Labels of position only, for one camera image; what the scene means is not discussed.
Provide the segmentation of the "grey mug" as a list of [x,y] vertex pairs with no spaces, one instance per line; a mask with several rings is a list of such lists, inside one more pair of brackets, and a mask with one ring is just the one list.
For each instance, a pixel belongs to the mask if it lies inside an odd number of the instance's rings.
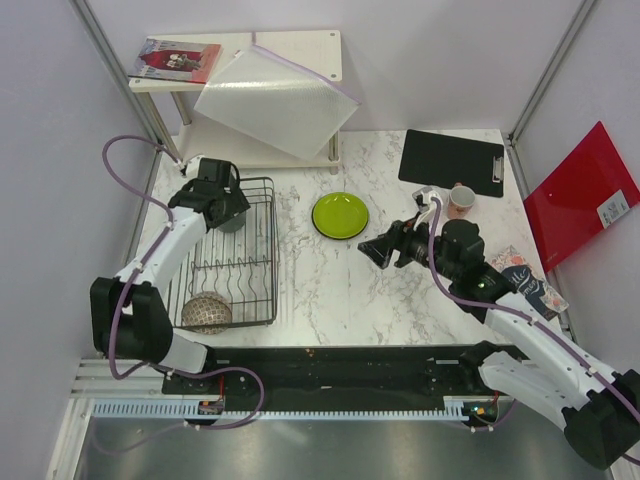
[[224,234],[233,234],[241,230],[246,225],[246,212],[241,212],[233,218],[229,219],[222,225],[220,225],[217,230]]

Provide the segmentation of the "clear glass cup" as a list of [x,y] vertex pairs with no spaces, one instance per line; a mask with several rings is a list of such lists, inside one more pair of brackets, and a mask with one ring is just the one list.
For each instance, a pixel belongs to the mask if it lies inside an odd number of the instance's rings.
[[432,214],[436,211],[436,200],[443,205],[442,196],[436,187],[424,186],[412,194],[420,214]]

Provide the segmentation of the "pink floral mug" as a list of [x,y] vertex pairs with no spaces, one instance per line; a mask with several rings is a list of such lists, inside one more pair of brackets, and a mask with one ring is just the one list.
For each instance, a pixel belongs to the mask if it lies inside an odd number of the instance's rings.
[[476,202],[475,192],[462,183],[456,183],[450,190],[447,203],[449,219],[462,219],[468,215]]

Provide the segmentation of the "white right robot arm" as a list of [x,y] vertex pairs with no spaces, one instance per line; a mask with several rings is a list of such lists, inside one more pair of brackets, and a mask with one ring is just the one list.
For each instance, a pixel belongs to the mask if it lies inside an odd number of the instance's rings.
[[359,243],[381,269],[410,263],[430,270],[441,292],[462,310],[509,339],[530,360],[524,365],[495,347],[458,368],[467,392],[487,387],[542,415],[564,434],[588,464],[606,470],[623,459],[639,463],[639,374],[625,373],[588,354],[550,325],[484,256],[477,225],[451,220],[441,232],[418,218],[396,221],[389,230]]

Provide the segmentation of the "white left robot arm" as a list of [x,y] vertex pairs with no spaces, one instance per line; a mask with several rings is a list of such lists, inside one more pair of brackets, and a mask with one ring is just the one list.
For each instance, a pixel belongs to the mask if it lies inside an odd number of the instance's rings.
[[95,348],[106,355],[112,375],[123,379],[118,358],[181,372],[198,393],[219,382],[219,369],[206,360],[207,348],[174,331],[163,294],[187,253],[214,229],[246,212],[250,205],[240,173],[229,161],[203,158],[197,176],[166,204],[167,220],[145,251],[112,278],[97,278],[90,288]]

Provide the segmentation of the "black clipboard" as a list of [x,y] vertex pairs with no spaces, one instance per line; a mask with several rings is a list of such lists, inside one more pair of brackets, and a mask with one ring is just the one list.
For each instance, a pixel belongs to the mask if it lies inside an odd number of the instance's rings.
[[504,195],[505,149],[502,144],[408,130],[398,179],[451,189],[461,183],[476,195]]

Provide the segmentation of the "patterned beige bowl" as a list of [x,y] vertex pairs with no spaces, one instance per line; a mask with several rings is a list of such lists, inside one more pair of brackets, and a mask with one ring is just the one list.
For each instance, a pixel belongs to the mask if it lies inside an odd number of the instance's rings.
[[226,299],[216,292],[204,291],[194,295],[181,311],[182,327],[199,333],[214,335],[229,328],[232,309]]

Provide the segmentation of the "red cover book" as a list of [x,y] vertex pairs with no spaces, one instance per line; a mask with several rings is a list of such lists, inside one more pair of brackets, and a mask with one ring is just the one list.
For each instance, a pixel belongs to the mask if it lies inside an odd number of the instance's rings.
[[223,48],[220,44],[147,38],[129,74],[150,80],[205,84]]

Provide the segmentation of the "Little Women book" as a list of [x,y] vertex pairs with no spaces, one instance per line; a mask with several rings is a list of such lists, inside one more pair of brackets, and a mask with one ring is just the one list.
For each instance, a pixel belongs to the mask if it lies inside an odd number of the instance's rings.
[[490,264],[547,320],[558,317],[569,308],[569,303],[513,246],[502,249]]

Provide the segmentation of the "white two-tier shelf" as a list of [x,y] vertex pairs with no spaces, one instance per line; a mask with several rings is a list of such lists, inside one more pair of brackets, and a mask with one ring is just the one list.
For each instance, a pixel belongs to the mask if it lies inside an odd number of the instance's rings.
[[202,83],[131,78],[161,141],[179,158],[228,160],[241,169],[328,168],[341,164],[346,117],[337,30],[159,35],[160,47],[216,44]]

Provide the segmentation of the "red folder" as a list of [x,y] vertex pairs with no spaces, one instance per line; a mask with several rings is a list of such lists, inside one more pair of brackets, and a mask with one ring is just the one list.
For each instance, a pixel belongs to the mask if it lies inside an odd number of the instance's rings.
[[639,187],[604,124],[597,122],[525,199],[544,272],[639,204]]

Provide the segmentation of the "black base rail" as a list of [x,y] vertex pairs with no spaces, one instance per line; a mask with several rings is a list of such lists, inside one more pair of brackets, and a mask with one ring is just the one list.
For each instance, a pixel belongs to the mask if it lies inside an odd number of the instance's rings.
[[445,396],[490,397],[478,368],[514,346],[211,347],[204,369],[213,378],[172,378],[166,394],[222,394],[233,406],[428,407]]

